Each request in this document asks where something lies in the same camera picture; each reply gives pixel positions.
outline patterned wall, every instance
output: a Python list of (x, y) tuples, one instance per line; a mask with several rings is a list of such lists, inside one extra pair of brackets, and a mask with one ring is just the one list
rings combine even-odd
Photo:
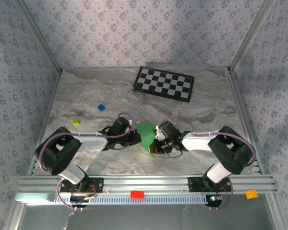
[(13, 1), (0, 0), (0, 230), (32, 158), (57, 74)]
[(224, 67), (262, 0), (26, 2), (63, 68)]
[(288, 0), (276, 1), (236, 78), (288, 216)]

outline enclosure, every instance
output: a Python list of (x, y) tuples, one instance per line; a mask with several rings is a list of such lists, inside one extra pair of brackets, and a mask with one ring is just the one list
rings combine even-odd
[[(134, 91), (140, 66), (193, 76), (190, 102)], [(106, 105), (103, 112), (99, 104)], [(199, 133), (232, 127), (257, 154), (241, 177), (231, 177), (234, 186), (271, 174), (277, 193), (246, 200), (236, 191), (232, 204), (218, 212), (197, 204), (152, 205), (149, 215), (149, 206), (96, 206), (100, 213), (91, 219), (95, 208), (69, 216), (63, 206), (15, 202), (17, 192), (29, 189), (25, 180), (31, 188), (50, 183), (47, 192), (55, 191), (33, 157), (51, 133), (61, 126), (94, 133), (120, 112), (156, 125), (184, 117)], [(191, 129), (181, 119), (171, 122), (181, 132)], [(167, 179), (202, 175), (217, 158), (203, 150), (152, 158), (134, 145), (80, 151), (73, 162), (105, 178)], [(15, 176), (25, 176), (18, 187)], [(288, 229), (288, 0), (0, 1), (0, 229), (86, 229), (92, 221), (102, 228), (103, 213), (111, 213), (118, 229), (222, 229), (222, 219), (236, 229), (249, 224), (237, 215), (250, 212), (254, 229)], [(168, 225), (158, 221), (165, 216)], [(134, 222), (127, 222), (130, 217)]]

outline aluminum frame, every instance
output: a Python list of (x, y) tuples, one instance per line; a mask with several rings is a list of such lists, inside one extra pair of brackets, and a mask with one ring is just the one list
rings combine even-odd
[(31, 33), (33, 34), (33, 36), (35, 37), (36, 41), (38, 42), (38, 44), (40, 45), (42, 51), (44, 52), (44, 54), (46, 55), (46, 57), (48, 58), (50, 65), (52, 66), (52, 68), (59, 73), (61, 71), (61, 68), (53, 54), (53, 52), (51, 51), (51, 48), (49, 47), (43, 33), (41, 32), (40, 28), (38, 27), (36, 21), (34, 20), (34, 17), (32, 15), (32, 13), (30, 12), (25, 0), (14, 0), (16, 6), (18, 7), (21, 15), (23, 16), (24, 20), (27, 23), (27, 26), (30, 28)]
[[(230, 85), (230, 89), (233, 93), (233, 98), (235, 100), (235, 103), (236, 103), (236, 106), (237, 106), (237, 109), (238, 109), (238, 113), (239, 113), (239, 118), (240, 118), (240, 121), (242, 123), (242, 127), (243, 127), (243, 130), (244, 130), (244, 135), (246, 137), (246, 139), (251, 142), (253, 144), (253, 146), (255, 147), (255, 149), (257, 150), (257, 146), (256, 144), (252, 141), (252, 135), (254, 135), (253, 132), (251, 132), (251, 127), (248, 126), (247, 124), (247, 111), (244, 110), (243, 108), (243, 104), (242, 104), (242, 100), (240, 98), (240, 95), (238, 94), (237, 92), (237, 86), (236, 86), (236, 83), (234, 82), (232, 76), (230, 75), (229, 71), (227, 68), (224, 68), (224, 72), (225, 72), (225, 75), (226, 77), (228, 78), (228, 83)], [(41, 131), (41, 135), (39, 137), (39, 140), (38, 140), (38, 144), (41, 143), (42, 141), (42, 137), (43, 137), (43, 134), (45, 132), (45, 128), (46, 128), (46, 124), (48, 122), (48, 117), (49, 117), (49, 113), (50, 113), (50, 109), (51, 109), (51, 105), (53, 103), (53, 99), (55, 97), (55, 92), (56, 92), (56, 89), (57, 89), (57, 86), (58, 86), (58, 83), (59, 83), (59, 78), (60, 76), (58, 76), (58, 79), (57, 79), (57, 82), (56, 82), (56, 86), (55, 86), (55, 90), (53, 91), (53, 94), (51, 96), (51, 100), (50, 100), (50, 103), (49, 103), (49, 109), (47, 111), (47, 116), (45, 117), (45, 120), (44, 120), (44, 123), (43, 123), (43, 127), (42, 127), (42, 131)], [(258, 162), (258, 167), (260, 169), (260, 172), (261, 173), (265, 173), (264, 171), (264, 168), (263, 168), (263, 165), (262, 165), (262, 162), (260, 160), (260, 154), (257, 154), (258, 159), (257, 159), (257, 162)], [(32, 171), (33, 171), (33, 168), (34, 168), (34, 164), (35, 164), (35, 159), (33, 158), (32, 159), (32, 162), (31, 162), (31, 165), (30, 165), (30, 169), (29, 169), (29, 172), (28, 172), (28, 177), (26, 177), (27, 179), (32, 179), (32, 180), (36, 180), (37, 178), (42, 178), (40, 176), (29, 176), (32, 174)], [(270, 176), (270, 175), (260, 175), (257, 173), (257, 175), (235, 175), (235, 176), (231, 176), (231, 179), (233, 179), (233, 188), (234, 188), (234, 193), (238, 194), (238, 193), (242, 193), (243, 192), (243, 189), (240, 188), (240, 189), (237, 189), (238, 187), (238, 184), (237, 185), (234, 185), (235, 184), (235, 179), (239, 179), (239, 178), (242, 178), (244, 176), (249, 176), (248, 179), (251, 179), (253, 177), (260, 177), (260, 176)], [(186, 179), (186, 175), (174, 175), (174, 177), (184, 177), (184, 179)], [(273, 222), (274, 222), (274, 225), (276, 227), (277, 230), (286, 230), (288, 229), (288, 220), (286, 218), (286, 215), (285, 215), (285, 212), (282, 208), (282, 205), (281, 205), (281, 201), (279, 199), (279, 195), (275, 194), (276, 193), (276, 187), (275, 187), (275, 184), (272, 184), (273, 186), (273, 191), (271, 191), (271, 188), (269, 188), (270, 190), (269, 191), (265, 191), (263, 193), (266, 193), (266, 199), (267, 199), (267, 202), (269, 204), (269, 208), (270, 208), (270, 212), (271, 212), (271, 215), (272, 215), (272, 218), (273, 218)], [(48, 187), (48, 189), (51, 188), (52, 192), (54, 191), (53, 188), (54, 188), (54, 185), (47, 185), (46, 187)], [(20, 221), (21, 221), (21, 217), (22, 217), (22, 214), (25, 210), (25, 204), (22, 204), (20, 202), (14, 202), (13, 206), (12, 206), (12, 209), (11, 209), (11, 213), (10, 213), (10, 217), (9, 217), (9, 222), (8, 224), (6, 225), (5, 229), (6, 230), (17, 230), (18, 229), (18, 226), (20, 224)]]
[[(215, 192), (190, 192), (189, 177), (202, 175), (99, 175), (104, 178), (103, 192), (89, 205), (131, 205), (131, 204), (206, 204), (205, 195)], [(277, 193), (272, 175), (233, 175), (230, 177), (234, 194), (244, 194), (256, 190), (258, 194)], [(25, 176), (18, 181), (16, 200), (34, 205), (61, 205), (54, 194), (58, 179), (56, 176)], [(144, 200), (130, 199), (131, 191), (143, 191)], [(62, 193), (62, 198), (70, 203), (70, 193)]]
[[(250, 115), (247, 111), (247, 109), (243, 106), (244, 99), (242, 96), (238, 93), (238, 86), (235, 82), (234, 78), (230, 74), (228, 69), (225, 69), (225, 74), (228, 78), (228, 82), (230, 85), (230, 89), (233, 93), (233, 98), (235, 100), (236, 107), (238, 109), (238, 114), (240, 121), (242, 123), (243, 131), (245, 138), (248, 142), (250, 142), (253, 147), (256, 150), (257, 155), (257, 163), (258, 167), (260, 169), (260, 172), (262, 174), (266, 173), (266, 170), (264, 169), (263, 163), (261, 161), (261, 153), (258, 151), (258, 147), (256, 142), (254, 141), (254, 138), (256, 137), (256, 132), (254, 130), (254, 127), (251, 126), (247, 121), (250, 120)], [(279, 194), (266, 194), (266, 199), (269, 205), (269, 209), (271, 212), (271, 216), (275, 225), (275, 228), (277, 230), (287, 230), (288, 229), (288, 219), (285, 214), (284, 208), (282, 206)]]

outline checkerboard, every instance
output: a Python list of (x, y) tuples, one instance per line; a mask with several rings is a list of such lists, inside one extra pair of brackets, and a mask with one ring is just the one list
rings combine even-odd
[(194, 77), (169, 71), (141, 67), (133, 90), (190, 102)]

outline marble surface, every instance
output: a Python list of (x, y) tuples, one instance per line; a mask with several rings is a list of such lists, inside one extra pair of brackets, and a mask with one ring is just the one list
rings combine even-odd
[[(168, 69), (195, 77), (190, 103), (134, 92), (133, 82), (139, 68), (88, 69), (64, 71), (56, 92), (44, 138), (58, 127), (72, 132), (92, 133), (115, 121), (120, 112), (128, 112), (140, 122), (159, 124), (176, 115), (190, 120), (196, 132), (230, 126), (242, 134), (242, 125), (222, 70)], [(103, 112), (97, 106), (105, 104)], [(80, 119), (79, 126), (72, 120)], [(171, 120), (180, 131), (191, 127), (180, 119)], [(172, 159), (168, 155), (152, 158), (141, 145), (123, 150), (78, 152), (73, 162), (88, 174), (181, 174), (204, 173), (217, 158), (209, 151), (189, 151)], [(251, 168), (244, 170), (250, 173)], [(38, 165), (35, 175), (42, 174)]]

